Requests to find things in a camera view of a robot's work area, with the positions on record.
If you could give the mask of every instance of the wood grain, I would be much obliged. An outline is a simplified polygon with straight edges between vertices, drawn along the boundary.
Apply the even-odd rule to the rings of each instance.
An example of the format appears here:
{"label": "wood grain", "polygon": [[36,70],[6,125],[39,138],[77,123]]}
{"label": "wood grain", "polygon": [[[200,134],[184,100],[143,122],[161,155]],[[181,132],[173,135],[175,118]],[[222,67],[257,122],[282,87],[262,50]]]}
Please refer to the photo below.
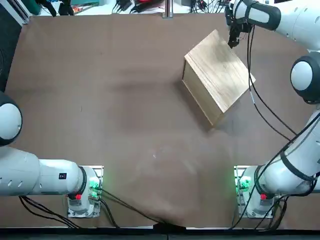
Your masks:
{"label": "wood grain", "polygon": [[213,126],[249,88],[248,69],[217,30],[184,59],[183,83]]}

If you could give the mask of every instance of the brown tabletop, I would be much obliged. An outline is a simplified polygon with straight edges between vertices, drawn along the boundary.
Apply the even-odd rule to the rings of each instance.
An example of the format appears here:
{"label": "brown tabletop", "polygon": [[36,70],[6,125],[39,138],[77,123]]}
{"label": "brown tabletop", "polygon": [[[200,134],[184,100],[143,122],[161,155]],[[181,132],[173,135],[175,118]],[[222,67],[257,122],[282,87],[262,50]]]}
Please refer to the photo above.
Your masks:
{"label": "brown tabletop", "polygon": [[[184,55],[214,29],[228,39],[223,14],[33,17],[22,28],[6,88],[23,114],[12,146],[39,158],[104,165],[106,189],[171,223],[229,227],[236,204],[233,166],[263,164],[286,140],[263,122],[248,92],[206,132],[181,78]],[[243,40],[235,52],[244,63],[246,51]],[[305,53],[285,37],[256,30],[256,88],[296,131],[313,111],[290,84],[292,64]],[[35,199],[66,213],[62,196]],[[319,229],[319,200],[290,199],[282,228]],[[17,197],[0,201],[0,227],[59,225],[32,216]],[[120,226],[153,223],[114,203],[110,208]],[[75,222],[110,226],[104,215]]]}

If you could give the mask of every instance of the floor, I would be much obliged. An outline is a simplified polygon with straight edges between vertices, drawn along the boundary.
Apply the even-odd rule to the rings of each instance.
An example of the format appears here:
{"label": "floor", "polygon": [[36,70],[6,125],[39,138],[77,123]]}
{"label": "floor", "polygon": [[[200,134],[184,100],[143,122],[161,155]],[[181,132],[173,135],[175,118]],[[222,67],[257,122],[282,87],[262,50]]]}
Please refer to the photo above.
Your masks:
{"label": "floor", "polygon": [[[90,9],[86,10],[86,11],[78,13],[78,15],[109,15],[109,14],[112,14],[112,9],[116,4],[116,0],[104,0],[104,1],[105,1],[104,5],[92,7]],[[212,4],[209,4],[209,11],[213,12],[213,13],[217,10],[216,9],[217,7],[215,7],[215,1],[216,0],[213,0],[211,2]],[[187,13],[190,12],[190,7],[189,6],[182,6],[177,2],[173,3],[173,12],[175,14],[187,14]],[[58,12],[60,2],[59,1],[58,2],[53,2],[52,5],[55,8],[55,10]],[[131,7],[129,7],[126,11],[120,12],[120,14],[129,14],[130,10],[131,10],[131,8],[133,6],[134,6],[134,4]],[[155,7],[155,8],[151,8],[149,10],[146,10],[146,11],[143,12],[143,14],[162,13],[164,11],[165,11],[165,7],[164,7],[164,4],[163,4],[163,6]],[[50,16],[50,15],[51,14],[49,13],[49,11],[47,9],[45,9],[45,8],[43,8],[41,10],[41,12],[40,12],[40,16]]]}

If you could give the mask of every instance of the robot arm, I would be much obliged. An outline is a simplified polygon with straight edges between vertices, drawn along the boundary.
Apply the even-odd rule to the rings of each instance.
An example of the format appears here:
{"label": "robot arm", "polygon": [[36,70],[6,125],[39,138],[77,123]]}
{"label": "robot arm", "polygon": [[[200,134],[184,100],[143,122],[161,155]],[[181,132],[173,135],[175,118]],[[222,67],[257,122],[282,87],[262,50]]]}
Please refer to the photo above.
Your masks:
{"label": "robot arm", "polygon": [[[297,59],[291,69],[291,84],[307,104],[320,103],[320,5],[317,0],[292,0],[273,6],[254,0],[231,1],[225,16],[230,27],[229,46],[239,44],[241,32],[252,25],[275,31],[306,47],[308,55]],[[320,107],[308,123],[320,113]],[[317,119],[287,150],[279,154],[257,180],[263,166],[250,166],[244,172],[251,179],[249,191],[242,192],[247,215],[263,217],[275,195],[303,194],[311,189],[313,177],[320,172],[320,119]]]}
{"label": "robot arm", "polygon": [[67,195],[71,217],[97,217],[97,206],[90,199],[91,185],[101,187],[95,170],[8,147],[22,124],[18,105],[0,91],[0,196]]}

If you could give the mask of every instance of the red object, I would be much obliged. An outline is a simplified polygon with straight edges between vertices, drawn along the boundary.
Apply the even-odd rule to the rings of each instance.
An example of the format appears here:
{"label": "red object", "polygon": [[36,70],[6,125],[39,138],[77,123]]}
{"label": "red object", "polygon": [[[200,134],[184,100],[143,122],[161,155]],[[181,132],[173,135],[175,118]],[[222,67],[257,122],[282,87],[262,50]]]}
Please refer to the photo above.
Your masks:
{"label": "red object", "polygon": [[267,199],[267,195],[265,195],[264,193],[260,194],[260,199],[261,200],[266,200]]}

